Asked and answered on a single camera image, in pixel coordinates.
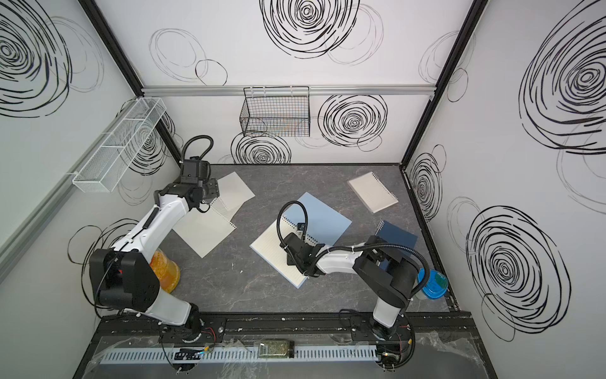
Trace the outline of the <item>torn lined paper page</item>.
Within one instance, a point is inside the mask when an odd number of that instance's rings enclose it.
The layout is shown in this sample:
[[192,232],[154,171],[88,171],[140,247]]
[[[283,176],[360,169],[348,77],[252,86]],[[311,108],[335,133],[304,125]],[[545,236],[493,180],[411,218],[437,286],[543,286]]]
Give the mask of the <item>torn lined paper page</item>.
[[211,207],[216,210],[219,214],[225,217],[227,220],[232,221],[235,214],[241,208],[241,205],[237,205],[231,209],[228,209],[220,198],[217,198],[211,203]]

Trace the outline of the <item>large torn lined page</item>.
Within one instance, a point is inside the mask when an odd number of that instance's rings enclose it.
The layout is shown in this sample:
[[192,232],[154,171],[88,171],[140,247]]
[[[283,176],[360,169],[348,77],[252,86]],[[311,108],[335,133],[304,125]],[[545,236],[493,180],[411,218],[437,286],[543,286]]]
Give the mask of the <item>large torn lined page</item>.
[[201,258],[227,238],[236,226],[214,208],[206,213],[192,210],[173,227],[179,237]]

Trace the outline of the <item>dark blue notebook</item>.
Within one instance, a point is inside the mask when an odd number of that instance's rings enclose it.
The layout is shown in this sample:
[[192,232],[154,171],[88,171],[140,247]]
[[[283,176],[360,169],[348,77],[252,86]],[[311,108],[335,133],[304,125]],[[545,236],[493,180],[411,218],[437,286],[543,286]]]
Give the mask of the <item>dark blue notebook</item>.
[[414,249],[418,237],[402,228],[382,220],[375,233],[375,243],[385,242],[406,246]]

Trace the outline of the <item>white lined spiral notebook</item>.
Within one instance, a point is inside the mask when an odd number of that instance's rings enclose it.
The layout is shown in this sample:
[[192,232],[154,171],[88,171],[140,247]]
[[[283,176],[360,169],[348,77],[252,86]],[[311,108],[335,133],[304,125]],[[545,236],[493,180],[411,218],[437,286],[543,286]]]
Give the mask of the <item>white lined spiral notebook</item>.
[[399,202],[373,172],[349,180],[348,185],[371,213],[378,213]]

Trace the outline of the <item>torn white lined page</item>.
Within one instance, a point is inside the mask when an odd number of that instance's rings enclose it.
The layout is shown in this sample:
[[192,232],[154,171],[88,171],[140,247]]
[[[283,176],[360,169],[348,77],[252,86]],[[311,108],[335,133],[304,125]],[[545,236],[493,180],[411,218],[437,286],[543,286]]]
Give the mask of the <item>torn white lined page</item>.
[[213,208],[223,207],[227,211],[238,208],[255,197],[243,179],[236,172],[218,180],[219,197],[211,203]]

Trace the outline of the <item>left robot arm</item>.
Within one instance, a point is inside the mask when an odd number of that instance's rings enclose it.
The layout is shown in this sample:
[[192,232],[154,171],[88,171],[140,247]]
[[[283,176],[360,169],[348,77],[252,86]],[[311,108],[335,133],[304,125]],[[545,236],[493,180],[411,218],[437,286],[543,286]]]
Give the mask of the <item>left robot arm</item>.
[[151,263],[160,243],[182,218],[193,209],[204,213],[201,205],[219,197],[219,184],[204,157],[183,155],[178,178],[154,192],[153,207],[145,218],[110,248],[94,251],[88,261],[94,305],[183,327],[188,344],[203,333],[200,311],[162,289]]

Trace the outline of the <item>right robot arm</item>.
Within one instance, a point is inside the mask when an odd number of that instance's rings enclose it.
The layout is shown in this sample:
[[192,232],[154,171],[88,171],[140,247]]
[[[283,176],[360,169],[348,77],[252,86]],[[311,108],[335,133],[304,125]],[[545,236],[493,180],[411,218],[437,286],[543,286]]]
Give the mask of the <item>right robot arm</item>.
[[[295,232],[284,236],[280,227],[282,215],[292,206],[301,209],[304,221]],[[308,226],[309,214],[303,203],[290,201],[279,210],[276,235],[286,253],[287,265],[296,267],[306,277],[332,273],[359,276],[377,295],[370,322],[372,333],[380,340],[391,339],[396,334],[397,319],[429,282],[431,268],[427,259],[413,248],[389,243],[376,235],[356,246],[312,246],[306,242]]]

